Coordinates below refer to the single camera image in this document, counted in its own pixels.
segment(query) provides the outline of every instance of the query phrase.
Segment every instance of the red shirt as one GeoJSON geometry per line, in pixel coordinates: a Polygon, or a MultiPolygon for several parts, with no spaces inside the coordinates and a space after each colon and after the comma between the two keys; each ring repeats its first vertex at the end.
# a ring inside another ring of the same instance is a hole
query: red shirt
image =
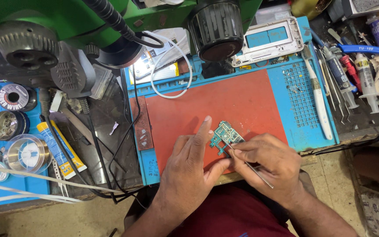
{"type": "Polygon", "coordinates": [[[270,209],[250,193],[233,186],[213,189],[172,237],[293,237],[270,209]]]}

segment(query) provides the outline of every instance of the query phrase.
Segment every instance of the red screwdriver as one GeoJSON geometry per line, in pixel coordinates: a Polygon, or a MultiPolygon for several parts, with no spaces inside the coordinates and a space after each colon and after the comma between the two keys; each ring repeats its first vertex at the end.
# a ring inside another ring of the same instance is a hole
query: red screwdriver
{"type": "Polygon", "coordinates": [[[349,75],[352,76],[353,79],[355,79],[355,86],[358,88],[360,92],[362,92],[361,80],[359,79],[358,74],[356,73],[355,66],[352,65],[352,63],[349,60],[349,55],[341,57],[340,62],[343,63],[343,65],[346,67],[349,75]]]}

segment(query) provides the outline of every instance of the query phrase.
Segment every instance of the floor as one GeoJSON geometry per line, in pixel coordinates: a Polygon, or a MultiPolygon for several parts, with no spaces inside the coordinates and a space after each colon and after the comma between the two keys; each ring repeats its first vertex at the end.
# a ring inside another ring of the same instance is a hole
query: floor
{"type": "MultiPolygon", "coordinates": [[[[359,206],[344,153],[320,155],[317,164],[303,169],[309,173],[318,198],[364,237],[365,229],[358,214],[359,206]]],[[[0,217],[0,234],[8,233],[9,237],[107,237],[118,228],[114,235],[118,237],[124,231],[123,219],[132,202],[130,197],[114,205],[109,199],[97,197],[86,203],[59,204],[15,213],[0,217]]],[[[295,233],[290,224],[289,229],[295,233]]]]}

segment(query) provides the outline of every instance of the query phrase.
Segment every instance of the circuit board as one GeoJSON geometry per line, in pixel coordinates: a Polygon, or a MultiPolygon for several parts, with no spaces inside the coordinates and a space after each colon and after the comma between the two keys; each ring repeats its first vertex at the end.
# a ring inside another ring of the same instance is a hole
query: circuit board
{"type": "Polygon", "coordinates": [[[218,127],[214,130],[213,138],[210,140],[210,147],[217,147],[219,149],[218,155],[222,153],[226,154],[226,157],[229,155],[224,151],[224,148],[228,146],[230,143],[242,143],[245,140],[239,135],[235,129],[232,128],[229,122],[221,121],[218,124],[218,127]],[[220,147],[219,143],[223,141],[224,146],[220,147]]]}

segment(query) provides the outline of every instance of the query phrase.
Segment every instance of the hand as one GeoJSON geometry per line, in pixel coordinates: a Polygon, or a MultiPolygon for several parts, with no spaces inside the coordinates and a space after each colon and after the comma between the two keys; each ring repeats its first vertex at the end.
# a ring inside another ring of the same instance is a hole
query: hand
{"type": "Polygon", "coordinates": [[[244,143],[232,144],[228,151],[233,158],[233,166],[247,181],[263,195],[288,208],[302,198],[303,186],[299,177],[301,157],[294,149],[275,136],[264,133],[244,143]],[[268,186],[246,162],[259,163],[259,172],[274,186],[268,186]]]}
{"type": "Polygon", "coordinates": [[[210,127],[211,117],[207,116],[196,135],[178,137],[150,206],[179,223],[201,205],[231,163],[230,159],[222,159],[204,172],[206,143],[213,137],[210,127]]]}

